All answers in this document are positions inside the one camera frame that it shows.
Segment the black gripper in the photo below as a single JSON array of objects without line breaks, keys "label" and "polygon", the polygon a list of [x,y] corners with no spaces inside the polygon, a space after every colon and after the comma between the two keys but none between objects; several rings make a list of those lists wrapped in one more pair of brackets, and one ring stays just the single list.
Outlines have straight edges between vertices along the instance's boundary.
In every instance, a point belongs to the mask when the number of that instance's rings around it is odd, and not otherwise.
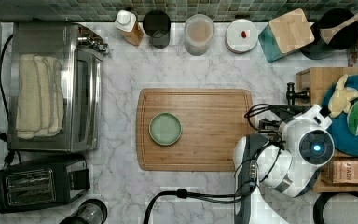
[{"label": "black gripper", "polygon": [[261,119],[258,131],[260,133],[278,133],[281,123],[278,120]]}]

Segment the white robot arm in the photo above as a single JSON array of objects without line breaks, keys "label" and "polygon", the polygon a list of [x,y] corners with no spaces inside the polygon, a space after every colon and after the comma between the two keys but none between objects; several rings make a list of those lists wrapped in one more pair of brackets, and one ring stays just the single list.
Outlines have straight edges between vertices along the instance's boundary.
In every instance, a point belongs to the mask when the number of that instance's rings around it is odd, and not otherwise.
[{"label": "white robot arm", "polygon": [[266,111],[280,119],[262,120],[257,132],[244,136],[233,151],[234,224],[288,224],[266,203],[259,186],[291,198],[301,196],[334,154],[328,107],[260,104],[244,117]]}]

